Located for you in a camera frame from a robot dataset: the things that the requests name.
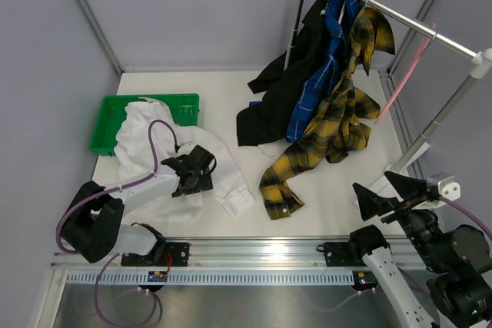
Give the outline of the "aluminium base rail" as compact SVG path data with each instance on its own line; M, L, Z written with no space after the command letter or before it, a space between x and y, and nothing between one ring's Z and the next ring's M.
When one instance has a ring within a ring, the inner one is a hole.
M168 241L189 244L189 270L316 270L327 264L317 246L330 237L175 237ZM390 237L395 263L407 270L424 270L424 263L410 241ZM56 269L96 269L109 259L90 264L82 256L55 252L49 266Z

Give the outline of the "white shirt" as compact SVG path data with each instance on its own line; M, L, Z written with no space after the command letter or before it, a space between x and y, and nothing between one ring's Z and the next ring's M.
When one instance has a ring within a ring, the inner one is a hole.
M232 217L251 207L256 199L226 144L216 135L196 126L174 123L169 107L159 101L135 101L125 108L126 119L116 134L118 179L128 180L154 168L160 161L188 154L195 145L211 152L217 167L211 174L213 189L206 195L216 200Z

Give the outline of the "green plastic tray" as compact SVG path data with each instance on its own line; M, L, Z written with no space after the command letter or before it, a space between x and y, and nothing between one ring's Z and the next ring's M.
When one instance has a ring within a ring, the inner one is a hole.
M112 156L117 144L116 134L127 116L125 108L131 102L148 100L165 103L174 123L180 126L198 125L200 97L196 93L108 95L101 101L89 150L98 155Z

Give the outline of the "pink hanger with metal hook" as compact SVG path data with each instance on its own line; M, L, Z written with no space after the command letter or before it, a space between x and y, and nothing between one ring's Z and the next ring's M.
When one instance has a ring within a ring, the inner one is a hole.
M410 66L408 67L406 73L404 74L403 78L400 81L400 84L397 86L395 89L394 93L390 96L389 100L387 101L386 105L382 109L380 115L377 117L376 121L374 122L375 125L379 125L379 122L381 119L389 112L390 108L394 105L394 102L398 98L398 95L401 93L403 90L404 86L410 79L411 75L414 73L415 68L419 64L423 53L427 50L431 42L436 38L437 34L437 25L434 22L431 26L432 31L434 32L433 36L431 38L428 37L422 37L421 42L417 48L417 51L412 59L412 62Z

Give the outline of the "metal clothes rack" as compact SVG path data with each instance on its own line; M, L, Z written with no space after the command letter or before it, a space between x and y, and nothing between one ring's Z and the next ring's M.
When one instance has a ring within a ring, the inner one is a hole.
M378 0L361 0L365 5L369 5L372 8L382 12L384 15L392 18L393 20L405 25L409 28L407 36L405 36L403 44L397 52L394 60L391 62L390 69L387 72L387 76L392 78L392 72L397 69L397 63L400 61L401 56L405 53L405 47L411 43L415 33L419 33L424 36L429 42L436 42L441 44L450 50L464 56L470 60L472 69L469 75L464 79L459 88L453 93L453 95L447 100L438 113L432 118L425 129L422 130L416 140L414 140L409 148L402 154L401 158L393 165L388 167L389 171L396 173L402 173L407 169L429 149L429 140L431 135L437 130L437 128L444 122L449 113L458 105L463 99L465 94L473 86L474 82L483 79L487 73L491 70L491 49L488 48L484 51L475 52L469 48L458 44L450 38L442 35L437 30L431 28L429 25L423 23L424 16L431 8L431 3L435 0L425 0L421 6L416 18L409 18L406 15L401 14L395 9L385 5ZM295 39L298 34L298 26L301 17L301 11L303 8L304 0L297 0L297 8L294 17L294 24L291 28L291 33L288 39L288 47L285 66L288 66L291 58L291 51L294 49Z

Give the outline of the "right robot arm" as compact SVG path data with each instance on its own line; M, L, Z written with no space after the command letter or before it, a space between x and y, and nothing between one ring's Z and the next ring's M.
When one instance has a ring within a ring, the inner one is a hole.
M363 220L400 224L428 271L437 278L426 282L440 319L422 307L394 262L389 243L374 225L351 232L348 256L365 264L375 275L402 327L489 327L491 287L483 275L491 270L491 232L481 220L443 232L434 209L447 204L463 214L456 203L460 185L449 174L426 180L386 171L384 176L397 197L382 197L353 185Z

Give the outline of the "black shirt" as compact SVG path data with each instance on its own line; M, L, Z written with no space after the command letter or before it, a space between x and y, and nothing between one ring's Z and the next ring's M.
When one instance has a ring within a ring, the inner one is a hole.
M328 0L316 0L303 19L303 28L291 49L289 65L285 54L274 59L248 87L262 100L237 114L238 145L257 146L285 137L291 114L304 83L324 63L328 40L324 10Z

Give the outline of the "yellow plaid shirt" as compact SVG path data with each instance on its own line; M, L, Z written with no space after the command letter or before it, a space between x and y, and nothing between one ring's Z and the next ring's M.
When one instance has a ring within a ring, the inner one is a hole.
M336 164L351 151L366 148L371 128L361 119L375 119L380 105L354 86L357 66L371 69L376 51L395 53L389 21L372 7L361 9L348 35L347 67L331 94L318 106L302 136L264 172L259 184L264 207L271 220L290 217L304 202L288 186L288 179L316 168L322 161Z

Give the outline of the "blue plaid shirt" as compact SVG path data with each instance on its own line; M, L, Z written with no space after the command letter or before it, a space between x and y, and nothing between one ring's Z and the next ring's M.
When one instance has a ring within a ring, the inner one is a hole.
M358 0L329 0L320 11L324 19L322 30L327 36L321 43L323 64L303 84L288 123L287 142L292 143L302 136L321 101L339 81L341 69L347 64L348 34L360 10Z

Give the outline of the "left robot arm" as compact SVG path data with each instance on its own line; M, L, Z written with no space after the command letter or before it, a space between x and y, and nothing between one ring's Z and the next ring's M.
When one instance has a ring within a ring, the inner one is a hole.
M56 242L69 244L89 263L120 254L124 266L157 266L170 262L166 238L148 224L124 225L126 214L158 197L174 199L210 191L215 156L197 145L189 154L170 157L152 171L107 188L83 184L56 228Z

